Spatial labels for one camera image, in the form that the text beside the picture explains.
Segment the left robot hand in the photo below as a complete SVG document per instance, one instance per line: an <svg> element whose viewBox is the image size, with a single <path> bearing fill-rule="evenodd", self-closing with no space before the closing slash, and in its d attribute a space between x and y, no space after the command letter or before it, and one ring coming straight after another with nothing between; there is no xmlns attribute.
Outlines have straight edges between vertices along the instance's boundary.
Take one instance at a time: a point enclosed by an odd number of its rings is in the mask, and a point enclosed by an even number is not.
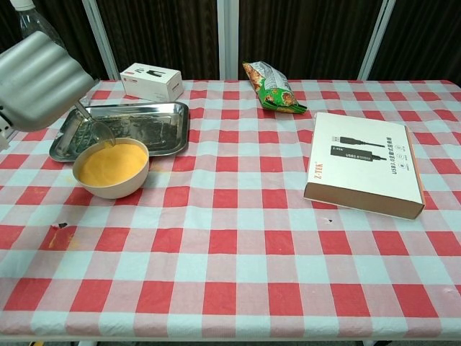
<svg viewBox="0 0 461 346"><path fill-rule="evenodd" d="M1 54L1 116L15 130L48 127L93 86L80 63L41 31Z"/></svg>

